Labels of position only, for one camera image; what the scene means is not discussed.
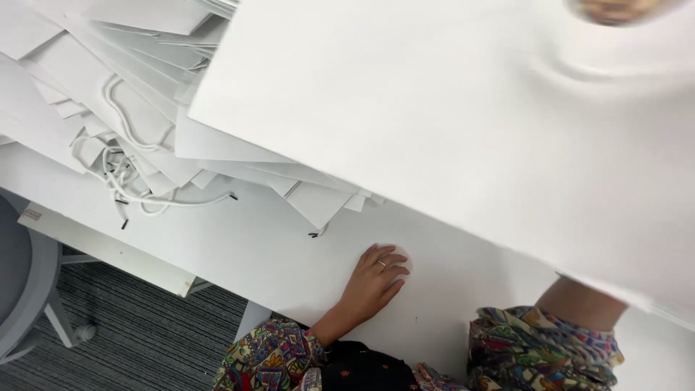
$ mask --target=stack of paper bags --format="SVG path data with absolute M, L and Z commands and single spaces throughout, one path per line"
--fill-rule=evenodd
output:
M 138 187 L 165 196 L 217 175 L 268 186 L 317 229 L 384 199 L 188 117 L 234 14 L 233 0 L 7 0 L 0 4 L 0 144 L 84 173 L 120 146 Z M 125 112 L 133 134 L 106 100 Z M 157 144 L 143 148 L 138 144 Z

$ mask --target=gray striped carpet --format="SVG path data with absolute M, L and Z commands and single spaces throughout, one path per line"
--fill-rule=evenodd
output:
M 0 366 L 1 391 L 198 391 L 212 386 L 246 300 L 219 287 L 179 298 L 107 264 L 63 266 L 58 291 L 94 339 L 65 348 L 45 316 L 43 343 Z

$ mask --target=hand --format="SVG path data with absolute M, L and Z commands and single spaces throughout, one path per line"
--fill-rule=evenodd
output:
M 310 329 L 323 346 L 374 317 L 403 287 L 404 280 L 391 284 L 394 278 L 410 274 L 403 266 L 392 266 L 407 261 L 402 255 L 389 254 L 394 250 L 395 246 L 377 248 L 375 244 L 359 258 L 338 304 Z

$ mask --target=chair wheel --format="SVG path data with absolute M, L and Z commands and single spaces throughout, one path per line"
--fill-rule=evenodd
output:
M 75 338 L 84 342 L 91 340 L 97 333 L 97 327 L 93 324 L 83 324 L 75 329 Z

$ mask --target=finger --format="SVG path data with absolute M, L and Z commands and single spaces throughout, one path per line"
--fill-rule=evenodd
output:
M 405 262 L 405 261 L 407 261 L 407 260 L 408 260 L 408 258 L 406 258 L 406 257 L 404 257 L 404 256 L 402 256 L 402 255 L 399 255 L 399 254 L 388 254 L 388 255 L 384 255 L 384 256 L 380 259 L 380 261 L 383 262 L 384 265 L 386 265 L 386 266 L 384 266 L 384 265 L 382 265 L 382 264 L 380 264 L 380 263 L 375 263 L 375 264 L 374 264 L 374 267 L 377 267 L 377 266 L 378 266 L 379 268 L 381 268 L 381 269 L 379 270 L 379 272 L 382 272 L 382 271 L 384 271 L 384 269 L 388 268 L 388 267 L 389 267 L 390 265 L 392 265 L 392 264 L 395 264 L 396 262 Z
M 392 298 L 395 297 L 395 295 L 400 292 L 400 289 L 403 288 L 403 285 L 405 285 L 405 280 L 398 280 L 391 284 L 390 287 L 388 287 L 384 293 L 382 294 L 382 304 L 386 305 L 389 304 Z
M 386 255 L 394 250 L 395 250 L 395 246 L 386 246 L 386 247 L 377 248 L 376 250 L 373 250 L 367 256 L 367 260 L 364 263 L 367 265 L 373 265 L 379 260 L 379 258 L 383 257 L 384 255 Z
M 362 256 L 359 258 L 359 261 L 357 262 L 357 264 L 358 265 L 364 264 L 364 262 L 367 260 L 367 257 L 369 256 L 369 254 L 371 254 L 372 251 L 374 251 L 376 248 L 377 248 L 376 243 L 374 243 L 372 246 L 370 246 L 370 248 L 368 248 L 367 251 L 365 251 L 364 254 L 362 254 Z
M 393 266 L 390 267 L 382 273 L 383 279 L 386 281 L 391 281 L 392 279 L 401 276 L 401 275 L 408 275 L 410 274 L 410 270 L 404 268 L 403 266 Z

